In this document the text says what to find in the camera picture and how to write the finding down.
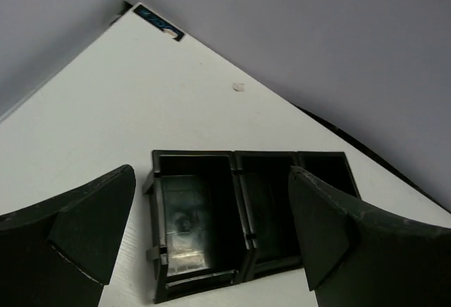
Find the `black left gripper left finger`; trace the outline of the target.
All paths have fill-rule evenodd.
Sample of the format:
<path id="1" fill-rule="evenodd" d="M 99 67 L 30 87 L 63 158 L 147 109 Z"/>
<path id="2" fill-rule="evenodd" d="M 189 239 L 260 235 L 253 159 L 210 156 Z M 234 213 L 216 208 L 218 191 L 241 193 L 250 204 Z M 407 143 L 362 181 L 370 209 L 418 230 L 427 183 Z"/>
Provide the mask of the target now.
<path id="1" fill-rule="evenodd" d="M 135 195 L 122 165 L 78 188 L 1 216 L 2 306 L 98 306 Z"/>

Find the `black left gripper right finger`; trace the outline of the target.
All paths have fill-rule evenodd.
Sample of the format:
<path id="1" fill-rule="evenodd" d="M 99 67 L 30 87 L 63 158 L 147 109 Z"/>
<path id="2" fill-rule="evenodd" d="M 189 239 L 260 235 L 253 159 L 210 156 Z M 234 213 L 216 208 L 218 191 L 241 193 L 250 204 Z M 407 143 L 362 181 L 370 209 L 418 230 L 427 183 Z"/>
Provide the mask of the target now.
<path id="1" fill-rule="evenodd" d="M 449 306 L 450 230 L 384 211 L 301 167 L 289 198 L 319 306 Z"/>

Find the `black three-compartment organizer tray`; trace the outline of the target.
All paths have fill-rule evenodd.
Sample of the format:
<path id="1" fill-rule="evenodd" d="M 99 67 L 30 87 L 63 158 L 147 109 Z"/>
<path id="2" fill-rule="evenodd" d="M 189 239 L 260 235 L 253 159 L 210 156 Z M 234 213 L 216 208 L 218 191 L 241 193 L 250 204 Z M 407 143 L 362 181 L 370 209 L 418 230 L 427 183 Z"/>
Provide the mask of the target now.
<path id="1" fill-rule="evenodd" d="M 292 167 L 359 196 L 343 152 L 155 150 L 152 163 L 155 303 L 301 268 Z"/>

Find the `blue logo sticker left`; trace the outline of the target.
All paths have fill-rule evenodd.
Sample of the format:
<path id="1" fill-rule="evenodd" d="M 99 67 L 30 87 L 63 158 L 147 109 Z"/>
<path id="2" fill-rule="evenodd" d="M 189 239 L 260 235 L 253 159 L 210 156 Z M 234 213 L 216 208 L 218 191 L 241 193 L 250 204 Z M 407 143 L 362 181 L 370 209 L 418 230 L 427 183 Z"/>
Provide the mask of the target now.
<path id="1" fill-rule="evenodd" d="M 167 20 L 163 19 L 161 16 L 155 14 L 153 11 L 149 10 L 142 4 L 136 6 L 133 9 L 133 12 L 156 27 L 161 32 L 170 35 L 171 38 L 177 42 L 180 42 L 185 36 L 185 33 L 183 31 L 169 23 Z"/>

